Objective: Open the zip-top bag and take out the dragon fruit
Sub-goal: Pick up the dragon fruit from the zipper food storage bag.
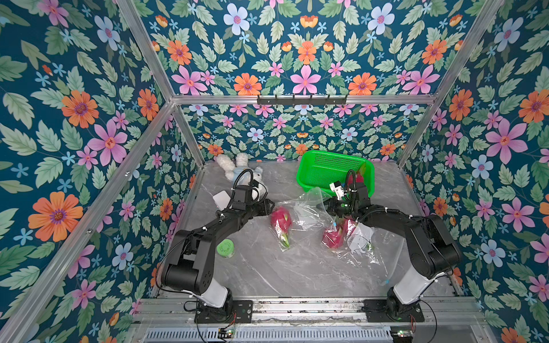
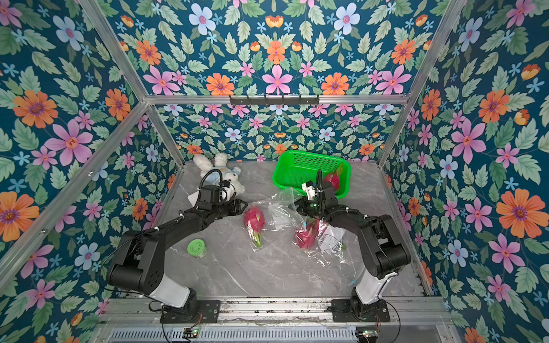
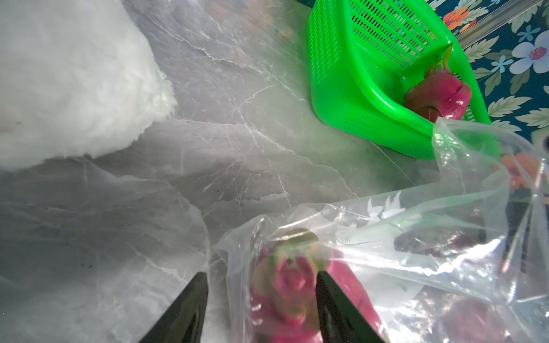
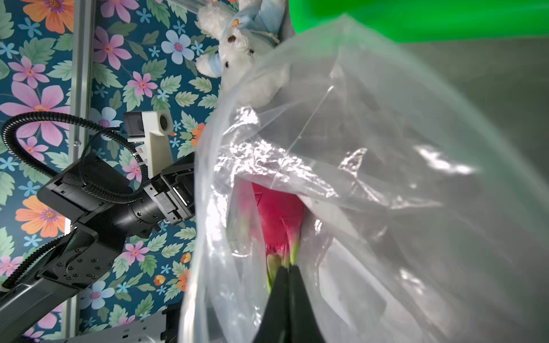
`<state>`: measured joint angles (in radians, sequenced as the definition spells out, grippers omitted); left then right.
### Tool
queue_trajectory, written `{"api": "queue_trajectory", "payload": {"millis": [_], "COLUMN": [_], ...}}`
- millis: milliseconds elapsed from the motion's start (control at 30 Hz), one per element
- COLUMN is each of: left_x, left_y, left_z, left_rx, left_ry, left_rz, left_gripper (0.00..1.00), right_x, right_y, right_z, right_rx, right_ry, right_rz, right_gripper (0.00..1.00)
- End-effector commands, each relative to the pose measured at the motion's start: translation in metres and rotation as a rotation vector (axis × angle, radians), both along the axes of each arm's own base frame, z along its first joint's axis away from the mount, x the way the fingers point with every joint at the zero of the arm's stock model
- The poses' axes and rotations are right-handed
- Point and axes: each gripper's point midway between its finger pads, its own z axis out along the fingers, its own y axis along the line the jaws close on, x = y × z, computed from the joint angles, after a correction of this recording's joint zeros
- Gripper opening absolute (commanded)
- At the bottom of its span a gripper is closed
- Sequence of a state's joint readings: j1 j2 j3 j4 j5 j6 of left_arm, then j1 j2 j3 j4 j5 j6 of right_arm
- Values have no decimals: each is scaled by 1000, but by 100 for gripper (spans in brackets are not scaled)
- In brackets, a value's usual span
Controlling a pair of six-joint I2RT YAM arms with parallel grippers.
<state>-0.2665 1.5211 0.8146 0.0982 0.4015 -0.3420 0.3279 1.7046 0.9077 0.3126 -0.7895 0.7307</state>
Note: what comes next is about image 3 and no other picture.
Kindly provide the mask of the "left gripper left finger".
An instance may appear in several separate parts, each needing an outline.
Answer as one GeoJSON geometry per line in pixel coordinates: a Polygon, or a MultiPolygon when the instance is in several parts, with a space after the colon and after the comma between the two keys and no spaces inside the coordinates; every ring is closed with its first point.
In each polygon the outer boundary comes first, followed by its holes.
{"type": "Polygon", "coordinates": [[[198,272],[139,343],[199,343],[208,295],[207,274],[198,272]]]}

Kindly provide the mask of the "clear zip-top bag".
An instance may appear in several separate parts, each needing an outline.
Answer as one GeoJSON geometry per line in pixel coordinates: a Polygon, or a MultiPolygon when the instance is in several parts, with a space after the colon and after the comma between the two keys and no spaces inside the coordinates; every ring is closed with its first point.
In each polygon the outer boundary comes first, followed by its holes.
{"type": "Polygon", "coordinates": [[[385,342],[548,341],[548,141],[442,121],[437,181],[335,204],[302,204],[229,231],[230,342],[258,342],[250,307],[257,259],[295,229],[342,253],[379,315],[385,342]]]}

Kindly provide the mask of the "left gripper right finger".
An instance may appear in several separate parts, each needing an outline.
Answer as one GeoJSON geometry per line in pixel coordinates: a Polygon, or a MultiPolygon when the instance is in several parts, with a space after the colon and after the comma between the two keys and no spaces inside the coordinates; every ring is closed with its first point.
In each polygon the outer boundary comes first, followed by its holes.
{"type": "Polygon", "coordinates": [[[327,272],[317,274],[315,294],[323,342],[384,342],[327,272]]]}

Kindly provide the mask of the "pink dragon fruit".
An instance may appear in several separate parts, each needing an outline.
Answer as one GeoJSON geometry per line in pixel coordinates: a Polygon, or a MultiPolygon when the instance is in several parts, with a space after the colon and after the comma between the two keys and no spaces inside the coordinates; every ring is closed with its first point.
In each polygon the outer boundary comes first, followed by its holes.
{"type": "Polygon", "coordinates": [[[261,252],[250,282],[250,307],[258,342],[321,342],[317,274],[327,272],[368,324],[387,334],[370,297],[342,253],[306,229],[295,229],[261,252]]]}
{"type": "Polygon", "coordinates": [[[433,124],[439,118],[461,120],[472,99],[471,88],[450,71],[451,44],[404,96],[404,106],[433,124]]]}

